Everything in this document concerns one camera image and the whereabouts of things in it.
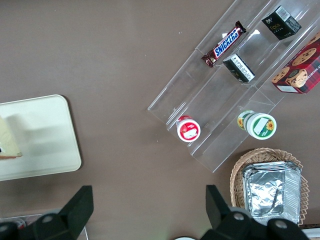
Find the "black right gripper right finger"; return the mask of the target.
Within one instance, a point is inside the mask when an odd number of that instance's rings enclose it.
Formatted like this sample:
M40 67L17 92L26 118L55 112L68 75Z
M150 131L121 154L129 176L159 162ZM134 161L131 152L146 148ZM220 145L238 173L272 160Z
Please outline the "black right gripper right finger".
M231 210L215 185L207 185L205 207L211 224L202 240L307 240L295 223L281 218L258 223L246 213Z

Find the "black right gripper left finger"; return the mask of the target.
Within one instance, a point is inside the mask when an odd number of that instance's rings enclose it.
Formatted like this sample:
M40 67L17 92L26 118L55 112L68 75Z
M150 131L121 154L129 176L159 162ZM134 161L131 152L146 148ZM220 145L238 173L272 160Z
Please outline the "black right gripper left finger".
M93 188L82 186L58 213L42 215L19 229L13 221L0 224L2 240L76 240L94 211Z

